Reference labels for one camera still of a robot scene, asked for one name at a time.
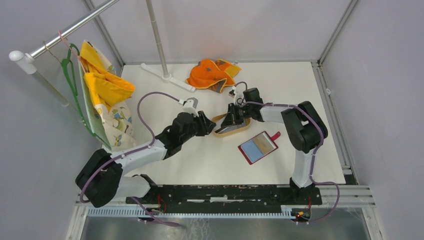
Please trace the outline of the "red leather card holder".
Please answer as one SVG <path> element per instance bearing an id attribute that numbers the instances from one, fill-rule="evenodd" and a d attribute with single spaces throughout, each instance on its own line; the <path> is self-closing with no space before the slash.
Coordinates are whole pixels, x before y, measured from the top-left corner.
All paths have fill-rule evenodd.
<path id="1" fill-rule="evenodd" d="M 266 131 L 263 131 L 243 142 L 237 148 L 247 163 L 253 165 L 279 148 L 275 141 L 280 136 L 281 133 L 279 131 L 274 135 L 269 135 Z"/>

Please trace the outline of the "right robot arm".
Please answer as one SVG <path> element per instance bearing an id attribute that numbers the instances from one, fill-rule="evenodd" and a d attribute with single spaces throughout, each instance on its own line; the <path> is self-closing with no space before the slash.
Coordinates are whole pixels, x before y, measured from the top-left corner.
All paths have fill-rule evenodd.
<path id="1" fill-rule="evenodd" d="M 312 174 L 318 149 L 328 136 L 321 117 L 309 101 L 298 105 L 264 103 L 257 88 L 249 88 L 242 94 L 230 91 L 233 103 L 227 113 L 220 116 L 216 135 L 234 133 L 247 127 L 249 120 L 283 124 L 290 143 L 296 150 L 294 171 L 289 180 L 289 199 L 302 204 L 309 198 L 308 187 L 314 184 Z"/>

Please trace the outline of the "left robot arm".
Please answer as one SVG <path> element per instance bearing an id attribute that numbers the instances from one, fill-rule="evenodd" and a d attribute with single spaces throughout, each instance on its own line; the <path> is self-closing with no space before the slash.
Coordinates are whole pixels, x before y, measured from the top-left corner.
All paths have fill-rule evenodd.
<path id="1" fill-rule="evenodd" d="M 96 150 L 75 179 L 81 190 L 82 203 L 90 202 L 100 208 L 115 198 L 137 197 L 145 204 L 153 203 L 157 190 L 142 176 L 126 175 L 144 165 L 168 159 L 182 149 L 193 137 L 204 137 L 213 132 L 216 123 L 203 111 L 197 116 L 181 112 L 152 144 L 145 143 L 127 151 L 108 153 Z"/>

